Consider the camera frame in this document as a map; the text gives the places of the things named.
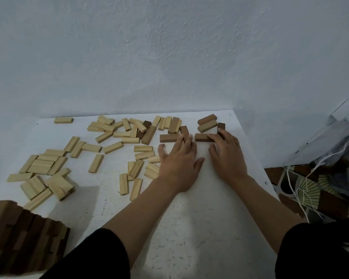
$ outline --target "forearm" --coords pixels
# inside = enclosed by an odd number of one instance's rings
[[[102,228],[110,229],[122,241],[133,267],[159,217],[176,196],[165,180],[154,179],[134,201]]]
[[[274,252],[278,253],[287,231],[304,220],[261,188],[252,177],[236,180],[232,188],[242,199]]]

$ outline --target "left hand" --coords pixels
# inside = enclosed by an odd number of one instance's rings
[[[196,143],[192,143],[192,139],[190,134],[186,142],[182,143],[183,135],[180,134],[170,154],[164,152],[164,144],[158,147],[161,161],[158,178],[162,177],[171,183],[177,193],[191,188],[204,162],[204,158],[196,159]]]

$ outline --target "textured wall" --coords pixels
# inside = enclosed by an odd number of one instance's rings
[[[0,0],[0,146],[23,117],[232,108],[280,165],[348,96],[349,0]]]

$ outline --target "white table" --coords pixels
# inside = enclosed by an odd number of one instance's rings
[[[198,133],[198,119],[211,113],[238,137],[248,173],[277,197],[232,110],[107,117],[115,121],[125,117],[153,121],[156,115],[176,116],[194,135]],[[72,124],[54,124],[53,119],[39,119],[19,155],[13,157],[13,163],[2,176],[0,200],[13,200],[21,206],[28,202],[19,182],[6,183],[5,180],[10,173],[18,172],[31,154],[43,153],[47,148],[63,149],[72,136],[97,144],[94,139],[101,133],[87,131],[87,126],[96,119],[96,116],[75,117]],[[159,135],[165,133],[167,130],[157,130],[151,141],[156,154]],[[101,145],[111,145],[119,140],[109,138]],[[126,144],[107,154],[97,174],[88,173],[95,153],[83,151],[78,159],[69,158],[65,167],[72,170],[69,177],[79,185],[76,192],[64,201],[52,196],[34,210],[34,213],[60,220],[71,227],[66,253],[130,203],[129,195],[120,196],[118,189],[119,174],[127,171],[128,161],[134,161],[133,146]],[[172,146],[173,143],[167,143],[166,149],[170,151]],[[199,178],[191,190],[179,194],[168,207],[138,258],[131,272],[132,278],[274,278],[276,256],[273,250],[239,197],[217,177],[208,147],[209,143],[198,142],[198,156],[206,158]],[[139,175],[144,180],[141,191],[151,181],[143,176],[144,167]],[[40,275],[26,277],[38,278]]]

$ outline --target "hand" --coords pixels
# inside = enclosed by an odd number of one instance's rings
[[[164,152],[164,144],[158,147],[162,163],[158,178],[164,178],[175,187],[177,193],[191,188],[204,162],[204,158],[195,159],[196,143],[192,143],[193,135],[190,134],[185,143],[182,140],[183,135],[180,134],[169,155]]]
[[[219,132],[225,140],[218,134],[208,134],[219,147],[218,153],[215,144],[211,144],[209,154],[219,177],[232,186],[235,181],[248,177],[247,166],[238,139],[224,129],[219,128]]]

